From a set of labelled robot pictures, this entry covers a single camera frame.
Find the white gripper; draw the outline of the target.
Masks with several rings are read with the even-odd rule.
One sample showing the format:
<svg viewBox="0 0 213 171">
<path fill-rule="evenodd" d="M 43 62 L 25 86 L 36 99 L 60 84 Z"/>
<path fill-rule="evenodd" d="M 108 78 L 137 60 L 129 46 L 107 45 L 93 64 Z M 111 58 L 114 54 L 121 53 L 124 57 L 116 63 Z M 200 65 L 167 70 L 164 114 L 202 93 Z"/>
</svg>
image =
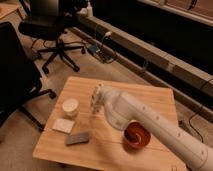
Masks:
<svg viewBox="0 0 213 171">
<path fill-rule="evenodd" d="M 109 94 L 110 91 L 111 91 L 111 87 L 110 86 L 101 86 L 100 87 L 100 91 L 99 91 L 99 103 L 101 105 L 105 104 L 107 95 Z"/>
</svg>

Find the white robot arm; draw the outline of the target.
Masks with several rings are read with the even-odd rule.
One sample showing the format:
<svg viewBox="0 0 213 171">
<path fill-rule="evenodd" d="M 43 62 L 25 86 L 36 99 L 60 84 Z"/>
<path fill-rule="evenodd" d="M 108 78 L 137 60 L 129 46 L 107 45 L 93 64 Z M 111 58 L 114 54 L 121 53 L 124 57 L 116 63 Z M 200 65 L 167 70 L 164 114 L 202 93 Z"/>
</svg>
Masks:
<svg viewBox="0 0 213 171">
<path fill-rule="evenodd" d="M 99 101 L 104 107 L 106 120 L 115 129 L 123 131 L 135 120 L 195 171 L 213 171 L 213 148 L 173 125 L 136 97 L 103 86 Z"/>
</svg>

